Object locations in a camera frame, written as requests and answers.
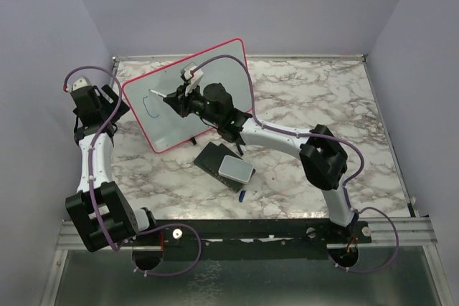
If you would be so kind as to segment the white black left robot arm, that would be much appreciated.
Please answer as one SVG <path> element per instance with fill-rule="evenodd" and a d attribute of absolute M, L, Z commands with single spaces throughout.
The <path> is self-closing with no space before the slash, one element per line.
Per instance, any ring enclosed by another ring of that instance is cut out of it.
<path fill-rule="evenodd" d="M 135 237 L 152 244 L 158 227 L 146 207 L 134 210 L 112 176 L 113 137 L 116 122 L 129 110 L 109 85 L 98 88 L 86 77 L 71 87 L 75 102 L 74 139 L 82 153 L 82 171 L 77 192 L 65 200 L 65 208 L 89 252 L 109 246 L 103 229 L 114 244 Z"/>

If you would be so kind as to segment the blue whiteboard marker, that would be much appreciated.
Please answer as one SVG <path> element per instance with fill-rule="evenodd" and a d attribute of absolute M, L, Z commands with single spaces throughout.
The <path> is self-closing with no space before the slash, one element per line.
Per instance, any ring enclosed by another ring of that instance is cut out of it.
<path fill-rule="evenodd" d="M 151 93 L 153 93 L 153 94 L 155 94 L 155 95 L 158 95 L 159 97 L 162 97 L 162 98 L 165 98 L 165 97 L 166 97 L 165 94 L 163 94 L 163 93 L 161 93 L 161 92 L 159 92 L 159 91 L 156 91 L 156 90 L 150 89 L 149 92 L 151 92 Z"/>

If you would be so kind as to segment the blue marker cap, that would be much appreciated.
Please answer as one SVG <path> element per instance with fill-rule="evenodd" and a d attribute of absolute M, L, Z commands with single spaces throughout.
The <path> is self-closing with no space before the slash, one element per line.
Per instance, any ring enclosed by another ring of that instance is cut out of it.
<path fill-rule="evenodd" d="M 239 197 L 238 197 L 238 201 L 239 201 L 240 203 L 243 202 L 244 197 L 245 197 L 245 194 L 246 194 L 246 190 L 241 190 L 241 192 L 240 192 L 240 194 L 239 194 Z"/>

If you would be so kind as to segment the pink framed whiteboard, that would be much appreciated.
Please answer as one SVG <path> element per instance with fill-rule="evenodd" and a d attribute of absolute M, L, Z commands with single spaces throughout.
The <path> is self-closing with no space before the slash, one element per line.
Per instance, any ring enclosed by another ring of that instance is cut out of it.
<path fill-rule="evenodd" d="M 154 153 L 164 153 L 215 127 L 232 108 L 252 109 L 245 45 L 234 38 L 122 84 Z"/>

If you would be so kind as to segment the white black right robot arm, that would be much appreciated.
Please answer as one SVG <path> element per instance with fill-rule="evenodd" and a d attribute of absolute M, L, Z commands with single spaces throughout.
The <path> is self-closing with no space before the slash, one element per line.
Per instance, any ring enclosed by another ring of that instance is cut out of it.
<path fill-rule="evenodd" d="M 194 114 L 213 125 L 229 143 L 269 148 L 299 159 L 309 183 L 323 193 L 331 221 L 331 237 L 337 242 L 346 242 L 355 234 L 358 214 L 352 209 L 344 180 L 348 155 L 341 146 L 344 142 L 334 137 L 326 126 L 300 131 L 275 127 L 238 110 L 220 83 L 207 85 L 203 92 L 198 87 L 190 92 L 186 88 L 186 85 L 179 86 L 164 96 L 163 101 L 183 118 Z"/>

